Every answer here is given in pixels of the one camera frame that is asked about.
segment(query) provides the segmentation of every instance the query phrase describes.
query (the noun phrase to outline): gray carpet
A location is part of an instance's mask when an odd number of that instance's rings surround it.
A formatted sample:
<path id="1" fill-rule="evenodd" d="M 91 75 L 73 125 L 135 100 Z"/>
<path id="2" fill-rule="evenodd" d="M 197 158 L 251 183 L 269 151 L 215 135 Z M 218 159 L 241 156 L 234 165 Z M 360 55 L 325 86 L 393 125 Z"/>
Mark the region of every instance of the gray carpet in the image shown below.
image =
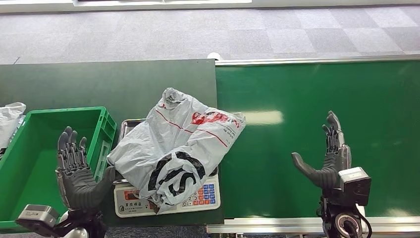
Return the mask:
<path id="1" fill-rule="evenodd" d="M 420 53 L 420 6 L 0 15 L 0 63 Z"/>

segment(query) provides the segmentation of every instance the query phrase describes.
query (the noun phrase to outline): red line on bag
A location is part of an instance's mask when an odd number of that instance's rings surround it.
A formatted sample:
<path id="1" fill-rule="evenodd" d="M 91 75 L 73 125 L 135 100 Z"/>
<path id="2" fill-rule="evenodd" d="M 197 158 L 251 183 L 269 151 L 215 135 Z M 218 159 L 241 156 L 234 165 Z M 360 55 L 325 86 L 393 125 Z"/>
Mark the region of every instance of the red line on bag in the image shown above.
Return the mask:
<path id="1" fill-rule="evenodd" d="M 165 118 L 165 116 L 162 114 L 162 113 L 160 113 L 158 110 L 155 110 L 157 113 L 159 113 L 162 117 L 163 117 L 163 119 L 165 119 L 165 121 L 167 121 L 169 124 L 171 124 L 171 125 L 174 125 L 174 126 L 176 126 L 177 128 L 179 128 L 179 129 L 181 129 L 181 130 L 184 130 L 184 131 L 186 131 L 186 132 L 189 132 L 189 133 L 193 133 L 192 131 L 190 131 L 190 130 L 186 130 L 186 129 L 184 129 L 184 128 L 182 128 L 182 127 L 180 127 L 180 126 L 178 126 L 177 124 L 175 124 L 175 123 L 173 123 L 173 122 L 170 122 L 168 119 L 166 119 Z"/>
<path id="2" fill-rule="evenodd" d="M 173 122 L 170 122 L 168 119 L 166 119 L 165 118 L 165 116 L 162 114 L 162 113 L 160 113 L 158 110 L 155 110 L 157 113 L 159 113 L 162 117 L 163 117 L 163 119 L 165 119 L 165 121 L 167 121 L 169 124 L 171 124 L 171 125 L 174 125 L 174 126 L 176 126 L 177 128 L 179 128 L 179 129 L 181 129 L 181 130 L 184 130 L 184 131 L 186 131 L 186 132 L 189 132 L 189 133 L 193 133 L 192 131 L 190 131 L 190 130 L 186 130 L 186 129 L 184 129 L 184 128 L 182 128 L 182 127 L 180 127 L 180 126 L 178 126 L 177 124 L 175 124 L 175 123 L 173 123 Z M 209 132 L 209 131 L 206 131 L 206 130 L 201 130 L 201 129 L 197 129 L 197 130 L 199 130 L 199 131 L 204 131 L 204 132 L 207 132 L 208 134 L 210 134 L 210 135 L 212 135 L 212 136 L 214 136 L 214 137 L 216 137 L 224 146 L 226 146 L 227 147 L 227 145 L 217 136 L 217 135 L 215 135 L 215 134 L 213 134 L 213 133 L 211 133 L 211 132 Z"/>
<path id="3" fill-rule="evenodd" d="M 208 134 L 210 134 L 210 135 L 213 135 L 213 136 L 215 136 L 217 139 L 219 139 L 220 140 L 220 142 L 222 142 L 222 144 L 224 145 L 224 146 L 226 146 L 227 147 L 227 145 L 217 136 L 217 135 L 215 135 L 215 134 L 213 134 L 213 133 L 211 133 L 210 131 L 206 131 L 206 130 L 201 130 L 201 129 L 197 129 L 197 130 L 200 130 L 200 131 L 204 131 L 204 132 L 207 132 Z"/>

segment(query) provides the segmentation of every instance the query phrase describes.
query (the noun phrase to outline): black cable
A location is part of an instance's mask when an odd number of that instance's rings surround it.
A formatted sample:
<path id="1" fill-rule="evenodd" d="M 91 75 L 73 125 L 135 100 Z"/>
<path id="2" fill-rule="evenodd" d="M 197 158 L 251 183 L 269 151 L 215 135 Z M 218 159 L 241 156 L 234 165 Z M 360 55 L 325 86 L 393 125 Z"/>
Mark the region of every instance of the black cable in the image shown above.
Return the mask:
<path id="1" fill-rule="evenodd" d="M 372 236 L 372 227 L 370 226 L 370 223 L 369 223 L 369 221 L 366 219 L 366 217 L 364 217 L 361 213 L 360 213 L 360 211 L 356 208 L 356 211 L 357 211 L 357 215 L 366 223 L 366 225 L 367 225 L 367 228 L 369 228 L 369 232 L 368 232 L 368 234 L 367 234 L 367 237 L 366 238 L 370 238 L 371 236 Z"/>

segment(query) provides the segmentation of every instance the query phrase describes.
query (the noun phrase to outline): digital scale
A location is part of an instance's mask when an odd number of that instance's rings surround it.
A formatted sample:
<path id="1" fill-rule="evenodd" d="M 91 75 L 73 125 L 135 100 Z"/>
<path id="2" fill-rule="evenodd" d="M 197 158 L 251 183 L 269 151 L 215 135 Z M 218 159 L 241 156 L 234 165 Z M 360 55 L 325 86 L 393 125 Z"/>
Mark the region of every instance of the digital scale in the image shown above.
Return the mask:
<path id="1" fill-rule="evenodd" d="M 144 121 L 145 119 L 129 119 L 123 121 L 118 142 L 134 127 Z M 114 185 L 114 203 L 117 216 L 124 218 L 156 215 L 153 209 L 155 205 L 147 199 L 139 199 L 139 190 L 126 179 L 116 180 L 114 181 Z M 219 206 L 220 189 L 218 169 L 216 168 L 199 190 L 189 196 L 187 200 L 161 214 L 212 210 Z"/>

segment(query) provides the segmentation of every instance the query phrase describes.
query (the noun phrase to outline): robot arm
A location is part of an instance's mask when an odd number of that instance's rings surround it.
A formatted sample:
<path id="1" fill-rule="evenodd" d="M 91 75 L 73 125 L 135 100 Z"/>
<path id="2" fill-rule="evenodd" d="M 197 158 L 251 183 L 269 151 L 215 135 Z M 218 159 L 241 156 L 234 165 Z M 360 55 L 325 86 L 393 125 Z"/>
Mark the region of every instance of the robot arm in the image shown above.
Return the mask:
<path id="1" fill-rule="evenodd" d="M 293 152 L 295 167 L 315 186 L 322 189 L 320 208 L 317 214 L 328 238 L 362 238 L 361 220 L 371 228 L 356 204 L 368 204 L 371 178 L 361 167 L 351 168 L 350 147 L 344 142 L 338 117 L 328 112 L 329 126 L 322 125 L 326 136 L 326 153 L 322 169 L 316 170 L 306 164 L 300 154 Z"/>

